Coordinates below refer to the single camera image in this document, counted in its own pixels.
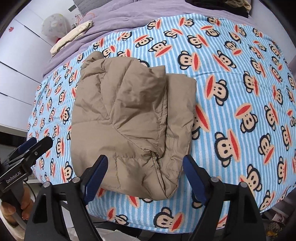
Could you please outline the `person's left hand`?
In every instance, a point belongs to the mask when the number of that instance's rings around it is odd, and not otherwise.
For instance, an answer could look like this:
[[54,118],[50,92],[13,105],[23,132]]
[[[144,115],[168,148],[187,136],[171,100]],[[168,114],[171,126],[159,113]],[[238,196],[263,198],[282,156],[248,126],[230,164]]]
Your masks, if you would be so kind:
[[13,215],[18,210],[21,210],[22,220],[28,220],[33,205],[34,202],[31,199],[31,191],[28,187],[23,188],[23,196],[21,200],[18,200],[15,194],[9,190],[4,194],[4,200],[1,202],[1,213],[9,225],[16,227],[19,223],[15,220]]

